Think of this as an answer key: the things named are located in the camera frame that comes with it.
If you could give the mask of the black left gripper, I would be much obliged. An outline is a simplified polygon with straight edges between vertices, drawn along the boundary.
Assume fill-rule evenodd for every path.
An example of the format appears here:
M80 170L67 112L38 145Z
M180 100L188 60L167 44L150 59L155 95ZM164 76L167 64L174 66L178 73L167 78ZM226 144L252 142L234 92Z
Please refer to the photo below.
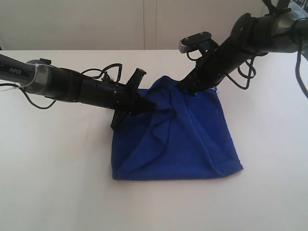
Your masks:
M114 109L111 129L119 129L123 119L130 114L138 100L138 87L146 72L136 68L126 84L83 79L79 83L79 102Z

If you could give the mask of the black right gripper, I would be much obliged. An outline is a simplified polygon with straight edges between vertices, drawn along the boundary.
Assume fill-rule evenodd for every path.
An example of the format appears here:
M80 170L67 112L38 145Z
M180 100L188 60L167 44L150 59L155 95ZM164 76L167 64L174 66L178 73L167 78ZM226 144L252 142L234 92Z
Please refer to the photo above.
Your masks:
M188 94L214 88L230 73L230 65L230 53L207 53L196 63L188 76L177 83L177 88Z

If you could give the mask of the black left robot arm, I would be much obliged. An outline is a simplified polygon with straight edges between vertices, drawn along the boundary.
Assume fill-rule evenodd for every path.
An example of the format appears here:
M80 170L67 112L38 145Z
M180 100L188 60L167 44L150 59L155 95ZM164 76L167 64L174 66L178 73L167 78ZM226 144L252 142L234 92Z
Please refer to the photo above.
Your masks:
M8 86L20 89L26 96L41 95L54 102L83 103L114 110L112 130L118 129L126 115L149 112L155 106L142 97L138 88L144 70L137 68L126 84L119 81L122 64L110 64L87 76L67 68L53 66L51 60L38 59L27 63L0 56L0 78Z

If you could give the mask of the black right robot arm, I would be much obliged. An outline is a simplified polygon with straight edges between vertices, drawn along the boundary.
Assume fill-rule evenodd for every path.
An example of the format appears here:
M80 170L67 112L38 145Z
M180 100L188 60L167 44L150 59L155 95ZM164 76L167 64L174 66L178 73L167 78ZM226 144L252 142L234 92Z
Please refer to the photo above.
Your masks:
M308 19L300 12L253 17L242 15L229 37L220 45L209 32L199 32L179 41L181 53L199 51L195 68L177 87L191 93L214 88L240 65L270 52L294 53L308 43Z

